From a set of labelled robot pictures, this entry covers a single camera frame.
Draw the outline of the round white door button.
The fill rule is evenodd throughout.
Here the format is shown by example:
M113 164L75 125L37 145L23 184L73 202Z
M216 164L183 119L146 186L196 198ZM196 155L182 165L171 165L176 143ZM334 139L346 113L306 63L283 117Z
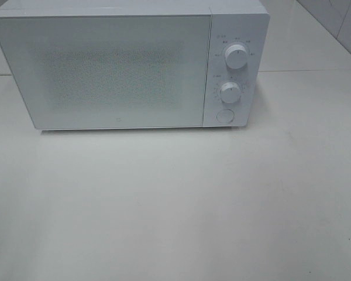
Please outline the round white door button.
M234 120L235 114L231 109L224 109L217 113L216 118L220 123L229 124Z

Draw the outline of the white microwave knob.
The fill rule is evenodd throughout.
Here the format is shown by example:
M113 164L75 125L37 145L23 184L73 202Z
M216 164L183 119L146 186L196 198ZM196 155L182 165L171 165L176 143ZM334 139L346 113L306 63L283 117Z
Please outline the white microwave knob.
M233 42L223 51L226 65L238 70L247 65L249 51L242 42Z
M236 82L226 82L222 84L219 90L219 95L222 102L226 104L233 104L239 101L242 90Z

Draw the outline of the white microwave door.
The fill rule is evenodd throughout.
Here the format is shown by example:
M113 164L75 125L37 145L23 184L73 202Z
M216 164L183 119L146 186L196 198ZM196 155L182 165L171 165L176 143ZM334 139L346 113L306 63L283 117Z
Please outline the white microwave door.
M37 129L200 126L209 16L0 18Z

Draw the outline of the white microwave oven body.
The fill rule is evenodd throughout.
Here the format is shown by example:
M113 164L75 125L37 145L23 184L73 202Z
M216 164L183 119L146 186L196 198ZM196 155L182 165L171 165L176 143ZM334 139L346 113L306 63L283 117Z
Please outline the white microwave oven body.
M209 47L207 54L207 74L205 82L204 113L200 126L165 128L213 128L240 127L247 124L253 101L254 88L263 46L266 40L269 15L261 5L251 8L213 8L197 5L192 8L138 6L112 8L60 8L60 9L1 9L0 18L59 18L59 17L155 17L155 16L209 16ZM242 42L249 51L248 62L243 68L233 70L225 63L223 51L233 42ZM222 102L219 90L226 82L239 84L242 94L238 102ZM231 109L234 120L218 122L216 115L224 109ZM150 128L113 128L150 129ZM50 129L90 130L90 129Z

